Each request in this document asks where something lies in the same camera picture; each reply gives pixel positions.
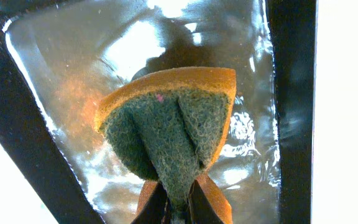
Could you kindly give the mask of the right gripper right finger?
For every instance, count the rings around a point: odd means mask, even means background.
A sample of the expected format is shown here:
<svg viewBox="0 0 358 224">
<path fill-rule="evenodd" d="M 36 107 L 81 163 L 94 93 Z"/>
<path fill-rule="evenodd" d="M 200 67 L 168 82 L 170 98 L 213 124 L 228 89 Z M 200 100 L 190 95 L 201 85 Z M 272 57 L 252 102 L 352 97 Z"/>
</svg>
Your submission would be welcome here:
<svg viewBox="0 0 358 224">
<path fill-rule="evenodd" d="M 197 180 L 191 186 L 188 206 L 191 224 L 223 224 Z"/>
</svg>

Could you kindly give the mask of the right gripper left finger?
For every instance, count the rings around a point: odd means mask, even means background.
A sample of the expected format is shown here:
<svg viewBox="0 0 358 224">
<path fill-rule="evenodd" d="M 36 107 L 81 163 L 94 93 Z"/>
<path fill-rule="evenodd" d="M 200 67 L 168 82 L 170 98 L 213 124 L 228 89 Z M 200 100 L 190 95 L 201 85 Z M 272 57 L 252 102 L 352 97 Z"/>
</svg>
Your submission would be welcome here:
<svg viewBox="0 0 358 224">
<path fill-rule="evenodd" d="M 163 185 L 160 182 L 145 182 L 131 224 L 165 223 L 167 205 L 168 198 Z"/>
</svg>

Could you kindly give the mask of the green yellow sponge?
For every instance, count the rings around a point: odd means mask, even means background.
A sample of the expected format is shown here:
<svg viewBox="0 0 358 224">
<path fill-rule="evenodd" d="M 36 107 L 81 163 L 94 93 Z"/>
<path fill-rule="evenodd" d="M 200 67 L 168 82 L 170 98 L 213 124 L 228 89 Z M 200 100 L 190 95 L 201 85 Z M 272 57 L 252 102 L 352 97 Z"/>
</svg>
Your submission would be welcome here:
<svg viewBox="0 0 358 224">
<path fill-rule="evenodd" d="M 95 130 L 132 173 L 163 185 L 165 223 L 190 223 L 195 180 L 223 223 L 232 222 L 208 170 L 226 142 L 235 94 L 234 69 L 182 67 L 148 74 L 101 100 Z"/>
</svg>

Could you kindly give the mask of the black water tray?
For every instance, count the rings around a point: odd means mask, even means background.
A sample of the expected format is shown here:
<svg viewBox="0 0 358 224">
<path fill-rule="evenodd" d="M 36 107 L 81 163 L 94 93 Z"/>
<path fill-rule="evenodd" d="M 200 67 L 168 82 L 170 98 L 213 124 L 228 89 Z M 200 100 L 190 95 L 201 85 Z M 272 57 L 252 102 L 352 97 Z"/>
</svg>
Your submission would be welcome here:
<svg viewBox="0 0 358 224">
<path fill-rule="evenodd" d="M 232 68 L 208 177 L 231 223 L 310 223 L 316 1 L 0 1 L 0 143 L 59 223 L 131 223 L 142 179 L 99 101 L 169 68 Z"/>
</svg>

